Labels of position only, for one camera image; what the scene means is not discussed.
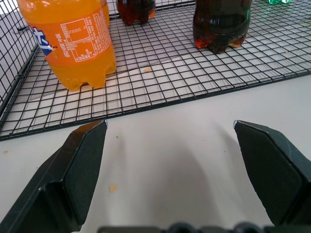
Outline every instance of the white table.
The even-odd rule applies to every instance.
[[[225,228],[240,221],[271,224],[247,177],[236,119],[283,132],[311,159],[311,77],[108,120],[81,232],[95,233],[102,225],[167,228],[177,221]],[[75,128],[0,143],[0,220]]]

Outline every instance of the orange soda bottle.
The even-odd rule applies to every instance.
[[[103,87],[116,70],[101,0],[17,0],[51,69],[68,90]]]
[[[102,0],[102,7],[103,7],[103,10],[104,10],[104,15],[105,15],[105,18],[106,18],[107,27],[109,27],[110,19],[109,19],[109,7],[108,7],[108,4],[107,4],[107,0]]]

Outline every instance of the cola bottle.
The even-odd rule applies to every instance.
[[[247,34],[252,0],[196,0],[193,38],[196,47],[214,53],[240,46]]]
[[[117,10],[126,25],[138,20],[141,24],[155,16],[155,0],[117,0]]]

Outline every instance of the black wire grid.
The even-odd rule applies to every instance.
[[[7,61],[8,67],[5,69],[1,63],[0,84],[5,91],[1,92],[4,111],[0,139],[155,109],[311,73],[309,0],[278,5],[270,5],[268,0],[254,0],[245,42],[222,54],[194,46],[194,2],[167,2],[157,8],[155,17],[148,23],[134,26],[125,26],[118,15],[113,15],[116,13],[113,3],[108,4],[113,16],[110,34],[117,72],[107,77],[106,87],[101,89],[86,85],[79,91],[66,90],[37,46],[26,65],[17,72],[35,42],[27,31],[13,34],[12,25],[7,26],[6,31],[2,29],[1,42],[5,38],[10,41],[11,36],[18,50],[13,56],[10,50],[2,51],[1,47],[2,60]],[[7,25],[6,18],[16,14],[22,27],[24,22],[18,12],[1,16],[1,23]],[[20,55],[17,66],[16,57]],[[5,85],[8,73],[13,79]],[[9,101],[5,100],[13,90]]]
[[[119,16],[116,2],[117,0],[107,0],[107,4],[109,7],[109,14],[111,17]],[[176,5],[176,4],[183,3],[183,2],[190,2],[190,1],[189,0],[155,0],[157,8],[160,8],[162,6]]]

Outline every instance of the crumb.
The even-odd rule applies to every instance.
[[[109,192],[110,193],[113,193],[115,191],[117,191],[117,187],[116,186],[114,186],[114,185],[109,186]]]
[[[144,72],[150,72],[151,70],[152,70],[151,67],[147,67],[144,69]]]

